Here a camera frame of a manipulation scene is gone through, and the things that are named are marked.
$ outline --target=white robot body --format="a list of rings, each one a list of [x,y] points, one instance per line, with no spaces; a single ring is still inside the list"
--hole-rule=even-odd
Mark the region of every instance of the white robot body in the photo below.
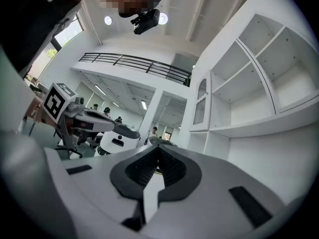
[[[137,147],[140,140],[138,131],[131,131],[124,125],[117,123],[113,131],[105,132],[94,156],[113,154]]]

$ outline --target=glass cabinet door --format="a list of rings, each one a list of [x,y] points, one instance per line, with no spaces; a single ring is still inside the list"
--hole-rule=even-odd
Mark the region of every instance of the glass cabinet door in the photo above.
[[[211,106],[211,77],[210,70],[198,82],[197,95],[190,131],[203,131],[209,129]]]

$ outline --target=person's arm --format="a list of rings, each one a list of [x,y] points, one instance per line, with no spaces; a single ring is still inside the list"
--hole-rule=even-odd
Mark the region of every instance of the person's arm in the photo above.
[[[39,111],[37,113],[37,116],[36,116],[35,120],[37,122],[41,122],[41,118],[44,118],[46,124],[55,127],[54,121],[50,118],[50,116],[48,116],[46,114],[45,110],[41,107],[41,103],[42,103],[42,100],[39,97],[35,97],[33,99],[32,103],[31,103],[31,105],[29,106],[28,110],[26,111],[25,115],[27,115],[28,117],[33,118],[33,114],[32,113],[34,111],[34,108],[36,106],[39,106]]]

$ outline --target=black metal railing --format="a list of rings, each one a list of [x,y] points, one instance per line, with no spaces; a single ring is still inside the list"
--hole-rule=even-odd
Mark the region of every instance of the black metal railing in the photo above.
[[[85,53],[81,62],[103,62],[140,69],[189,87],[191,73],[178,67],[147,58],[116,53]]]

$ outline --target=black rubber pad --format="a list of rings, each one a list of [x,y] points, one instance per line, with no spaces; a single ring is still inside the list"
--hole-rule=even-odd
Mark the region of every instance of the black rubber pad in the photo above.
[[[229,192],[255,228],[272,218],[272,215],[244,187],[231,188]]]
[[[90,169],[92,169],[91,166],[82,165],[82,166],[66,169],[66,171],[67,171],[68,174],[71,175],[71,174],[75,174],[75,173],[81,173],[81,172],[84,172],[84,171],[87,171],[87,170],[90,170]]]

